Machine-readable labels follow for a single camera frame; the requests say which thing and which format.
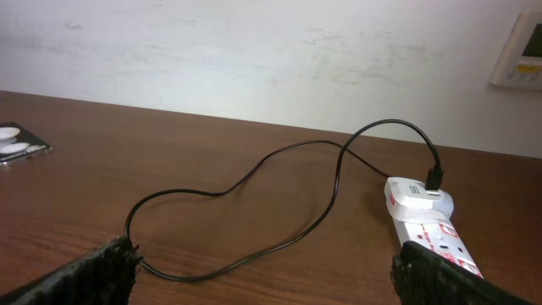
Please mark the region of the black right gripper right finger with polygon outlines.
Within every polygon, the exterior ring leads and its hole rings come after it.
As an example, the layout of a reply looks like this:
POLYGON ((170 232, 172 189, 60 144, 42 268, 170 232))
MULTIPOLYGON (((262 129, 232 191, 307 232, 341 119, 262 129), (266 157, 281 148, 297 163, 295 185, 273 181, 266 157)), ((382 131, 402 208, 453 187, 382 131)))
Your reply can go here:
POLYGON ((407 241, 390 278, 401 305, 530 305, 439 254, 407 241))

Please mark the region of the black smartphone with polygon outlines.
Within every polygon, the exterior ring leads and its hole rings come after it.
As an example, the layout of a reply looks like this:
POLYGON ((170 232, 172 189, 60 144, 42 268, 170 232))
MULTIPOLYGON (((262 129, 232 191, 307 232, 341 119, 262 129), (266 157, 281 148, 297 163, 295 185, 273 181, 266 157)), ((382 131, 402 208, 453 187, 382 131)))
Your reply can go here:
POLYGON ((1 166, 18 163, 51 153, 53 147, 16 122, 1 123, 1 166))

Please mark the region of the white power strip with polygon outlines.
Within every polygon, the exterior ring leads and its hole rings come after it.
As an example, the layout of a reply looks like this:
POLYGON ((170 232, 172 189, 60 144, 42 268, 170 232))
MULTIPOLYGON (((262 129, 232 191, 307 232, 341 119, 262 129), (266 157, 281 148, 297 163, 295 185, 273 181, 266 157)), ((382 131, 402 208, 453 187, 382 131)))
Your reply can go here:
POLYGON ((400 244, 413 241, 482 278, 456 228, 442 213, 392 215, 400 244))

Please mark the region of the white wall control panel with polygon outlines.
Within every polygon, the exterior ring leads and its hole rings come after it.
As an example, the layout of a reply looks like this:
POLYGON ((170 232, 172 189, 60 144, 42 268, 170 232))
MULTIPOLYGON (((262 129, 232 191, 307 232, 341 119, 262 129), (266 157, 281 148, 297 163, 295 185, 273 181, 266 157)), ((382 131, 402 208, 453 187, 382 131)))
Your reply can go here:
POLYGON ((489 83, 541 90, 541 12, 519 14, 489 83))

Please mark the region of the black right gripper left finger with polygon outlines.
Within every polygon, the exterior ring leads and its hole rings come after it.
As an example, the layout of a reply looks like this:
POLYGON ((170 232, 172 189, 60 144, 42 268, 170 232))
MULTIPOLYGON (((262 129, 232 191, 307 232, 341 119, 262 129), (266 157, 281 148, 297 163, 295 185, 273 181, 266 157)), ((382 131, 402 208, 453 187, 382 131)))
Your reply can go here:
POLYGON ((127 305, 142 256, 117 237, 1 296, 1 305, 127 305))

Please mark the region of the white usb charger adapter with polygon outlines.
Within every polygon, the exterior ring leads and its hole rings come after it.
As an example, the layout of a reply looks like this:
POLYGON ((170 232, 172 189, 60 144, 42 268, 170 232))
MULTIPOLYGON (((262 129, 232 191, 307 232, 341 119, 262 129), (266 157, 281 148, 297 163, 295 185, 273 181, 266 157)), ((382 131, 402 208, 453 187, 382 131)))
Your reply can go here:
POLYGON ((454 211, 448 193, 428 191, 418 180, 390 177, 385 183, 384 195, 391 217, 400 222, 433 224, 450 219, 454 211))

